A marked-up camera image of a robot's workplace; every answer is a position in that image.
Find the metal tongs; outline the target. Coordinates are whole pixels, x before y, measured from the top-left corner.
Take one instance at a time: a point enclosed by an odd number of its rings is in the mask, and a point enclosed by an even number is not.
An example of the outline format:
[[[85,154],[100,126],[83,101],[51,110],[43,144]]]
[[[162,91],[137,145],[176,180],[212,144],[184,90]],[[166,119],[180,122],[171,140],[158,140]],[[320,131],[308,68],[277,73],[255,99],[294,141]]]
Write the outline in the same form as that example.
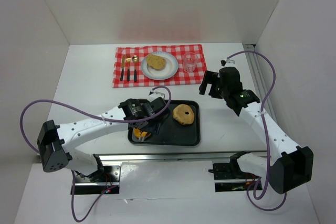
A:
[[[139,142],[143,142],[146,139],[147,132],[141,131],[139,134]]]

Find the speckled bread slice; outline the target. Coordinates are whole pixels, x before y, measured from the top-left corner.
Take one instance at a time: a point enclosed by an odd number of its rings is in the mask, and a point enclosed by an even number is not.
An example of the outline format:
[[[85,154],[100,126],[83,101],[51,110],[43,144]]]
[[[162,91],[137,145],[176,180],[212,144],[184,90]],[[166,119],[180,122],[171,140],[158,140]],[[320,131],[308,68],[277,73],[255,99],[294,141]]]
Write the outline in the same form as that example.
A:
[[[156,70],[163,69],[166,64],[165,58],[153,54],[149,54],[146,57],[146,62],[150,67]]]

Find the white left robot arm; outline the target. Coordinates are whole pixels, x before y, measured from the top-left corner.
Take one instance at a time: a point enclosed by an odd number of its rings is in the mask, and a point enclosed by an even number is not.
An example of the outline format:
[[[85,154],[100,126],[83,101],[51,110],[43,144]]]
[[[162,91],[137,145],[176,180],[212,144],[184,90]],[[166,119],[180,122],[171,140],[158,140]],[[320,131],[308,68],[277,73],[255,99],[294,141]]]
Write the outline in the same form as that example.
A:
[[[49,120],[42,125],[37,140],[43,170],[52,173],[66,168],[81,177],[100,176],[104,168],[99,156],[86,154],[78,146],[130,128],[157,134],[169,113],[165,100],[156,97],[128,99],[102,115],[73,123],[57,125]]]

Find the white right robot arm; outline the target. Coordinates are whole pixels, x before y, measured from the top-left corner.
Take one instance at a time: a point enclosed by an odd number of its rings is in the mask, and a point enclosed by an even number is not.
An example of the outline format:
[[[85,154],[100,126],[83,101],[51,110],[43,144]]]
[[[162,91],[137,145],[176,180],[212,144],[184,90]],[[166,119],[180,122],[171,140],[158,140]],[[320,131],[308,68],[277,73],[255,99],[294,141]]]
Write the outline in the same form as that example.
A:
[[[241,117],[270,147],[270,160],[250,152],[231,156],[230,167],[236,173],[251,173],[263,177],[272,189],[284,194],[311,180],[313,152],[300,147],[288,137],[279,125],[261,108],[260,99],[251,90],[243,88],[235,67],[224,67],[219,72],[206,71],[200,94],[211,86],[212,98],[224,99],[227,106]]]

